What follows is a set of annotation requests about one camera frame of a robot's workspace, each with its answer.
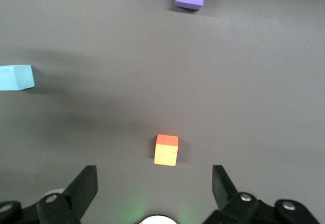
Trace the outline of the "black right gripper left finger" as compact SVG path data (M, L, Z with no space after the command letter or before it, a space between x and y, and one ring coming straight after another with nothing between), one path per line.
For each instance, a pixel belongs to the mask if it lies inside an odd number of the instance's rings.
M1 223L80 223L98 192L96 166L86 166L62 191L51 191L33 205L1 202Z

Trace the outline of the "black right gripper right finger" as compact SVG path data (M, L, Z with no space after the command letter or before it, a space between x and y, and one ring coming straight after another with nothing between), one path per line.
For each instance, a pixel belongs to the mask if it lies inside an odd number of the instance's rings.
M212 192L218 209L213 223L319 223L301 203L280 199L269 206L254 195L239 192L222 165L212 168Z

